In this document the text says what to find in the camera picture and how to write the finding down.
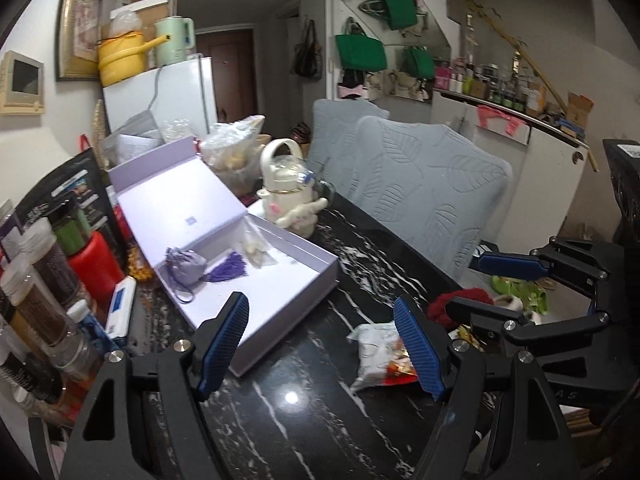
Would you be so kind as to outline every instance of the mint green electric kettle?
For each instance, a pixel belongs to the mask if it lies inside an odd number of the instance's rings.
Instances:
[[[168,34],[171,39],[156,47],[156,66],[186,61],[187,50],[196,46],[195,30],[191,18],[170,16],[155,23],[156,36]]]

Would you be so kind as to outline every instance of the gift box lid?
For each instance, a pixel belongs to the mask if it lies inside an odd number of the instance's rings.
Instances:
[[[124,216],[153,268],[167,248],[187,250],[245,214],[196,154],[193,137],[164,144],[109,172]]]

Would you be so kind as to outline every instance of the red knitted item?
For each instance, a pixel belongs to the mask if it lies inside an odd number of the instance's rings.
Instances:
[[[481,288],[464,288],[463,290],[456,290],[455,292],[448,292],[447,294],[439,295],[435,301],[429,304],[427,310],[427,317],[432,321],[442,325],[447,331],[455,330],[458,328],[458,323],[453,321],[444,310],[449,301],[453,298],[465,298],[466,300],[480,301],[481,303],[494,304],[489,295]]]

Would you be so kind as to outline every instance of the bamboo pole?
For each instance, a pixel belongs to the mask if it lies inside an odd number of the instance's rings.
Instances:
[[[497,32],[501,38],[507,41],[507,43],[509,43],[515,50],[520,52],[524,60],[527,63],[529,63],[530,67],[539,76],[539,78],[542,80],[544,85],[549,89],[549,91],[551,92],[551,95],[556,99],[556,101],[558,101],[558,104],[562,108],[562,111],[564,113],[567,113],[568,109],[567,109],[566,103],[564,102],[564,99],[560,97],[560,94],[553,87],[549,79],[544,75],[544,73],[539,69],[539,67],[533,61],[533,59],[527,52],[522,42],[519,40],[516,40],[513,36],[510,36],[509,34],[507,34],[500,25],[495,23],[494,20],[492,20],[492,18],[486,12],[484,12],[484,9],[482,7],[480,7],[478,4],[475,3],[475,1],[473,0],[463,0],[463,1],[466,3],[466,6],[471,11],[471,13],[481,18],[485,23],[487,23],[487,25],[489,25],[489,27],[491,27],[495,32]],[[588,146],[587,146],[587,150],[588,150],[587,156],[588,156],[589,162],[591,163],[591,167],[593,168],[593,171],[596,173],[600,171],[598,162],[596,161],[596,158],[593,156],[593,153],[591,152],[591,149]]]

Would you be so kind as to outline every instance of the green jar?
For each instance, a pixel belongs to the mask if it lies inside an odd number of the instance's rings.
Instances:
[[[47,218],[67,258],[79,253],[91,240],[91,226],[72,193],[47,213]]]

